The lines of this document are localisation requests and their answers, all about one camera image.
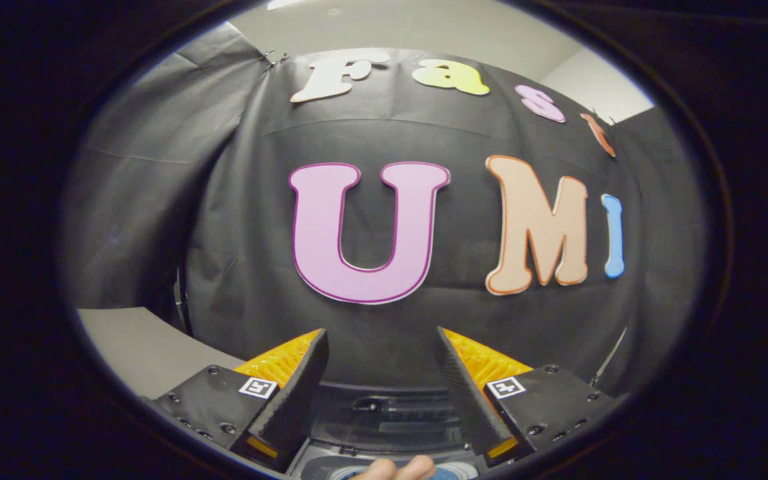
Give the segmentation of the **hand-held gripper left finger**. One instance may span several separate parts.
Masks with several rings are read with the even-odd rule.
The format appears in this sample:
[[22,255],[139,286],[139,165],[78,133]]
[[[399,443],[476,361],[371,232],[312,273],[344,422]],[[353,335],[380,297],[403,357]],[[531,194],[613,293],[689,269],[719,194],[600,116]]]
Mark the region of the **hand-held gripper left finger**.
[[328,333],[317,329],[236,368],[208,365],[152,402],[204,440],[284,472],[310,434],[328,360]]

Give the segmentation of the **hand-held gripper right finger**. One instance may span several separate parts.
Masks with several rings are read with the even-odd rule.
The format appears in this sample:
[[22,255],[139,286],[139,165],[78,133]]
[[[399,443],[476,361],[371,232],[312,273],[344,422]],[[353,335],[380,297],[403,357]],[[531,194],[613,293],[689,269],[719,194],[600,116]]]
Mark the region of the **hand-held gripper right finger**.
[[625,402],[555,363],[530,367],[442,326],[436,334],[461,433],[488,467],[572,451]]

